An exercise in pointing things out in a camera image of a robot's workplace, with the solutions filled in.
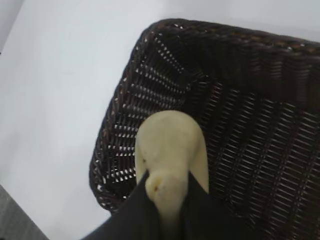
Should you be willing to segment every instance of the yellow object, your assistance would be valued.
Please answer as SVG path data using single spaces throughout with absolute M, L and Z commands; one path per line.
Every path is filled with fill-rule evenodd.
M 174 231 L 188 192 L 189 171 L 209 192 L 205 139 L 193 118 L 167 110 L 142 123 L 135 142 L 137 182 L 147 170 L 146 193 L 159 212 L 164 231 Z

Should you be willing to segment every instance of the dark brown wicker basket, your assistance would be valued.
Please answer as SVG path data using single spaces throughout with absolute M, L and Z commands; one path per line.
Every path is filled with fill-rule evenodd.
M 216 23 L 146 29 L 115 90 L 90 164 L 99 204 L 136 185 L 134 144 L 149 115 L 200 124 L 210 193 L 266 239 L 320 239 L 320 44 Z

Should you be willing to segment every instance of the wicker basket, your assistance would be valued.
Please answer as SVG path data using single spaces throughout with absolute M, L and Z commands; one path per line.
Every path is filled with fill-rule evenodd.
M 140 124 L 180 110 L 201 126 L 210 193 L 266 239 L 320 238 L 320 44 L 216 23 L 146 29 L 98 134 L 90 186 L 116 211 L 136 185 Z

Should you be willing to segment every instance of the white floor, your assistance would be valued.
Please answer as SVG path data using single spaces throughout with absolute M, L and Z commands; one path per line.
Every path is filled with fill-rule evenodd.
M 80 239 L 108 216 L 88 167 L 144 28 L 180 17 L 320 41 L 319 8 L 319 0 L 24 0 L 0 57 L 0 183 L 51 240 Z

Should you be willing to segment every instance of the woven pattern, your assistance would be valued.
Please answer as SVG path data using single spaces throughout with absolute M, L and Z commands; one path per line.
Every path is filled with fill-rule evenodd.
M 102 121 L 91 189 L 116 211 L 136 185 L 140 124 L 179 110 L 203 130 L 212 197 L 265 239 L 319 239 L 319 109 L 319 43 L 208 22 L 155 23 Z

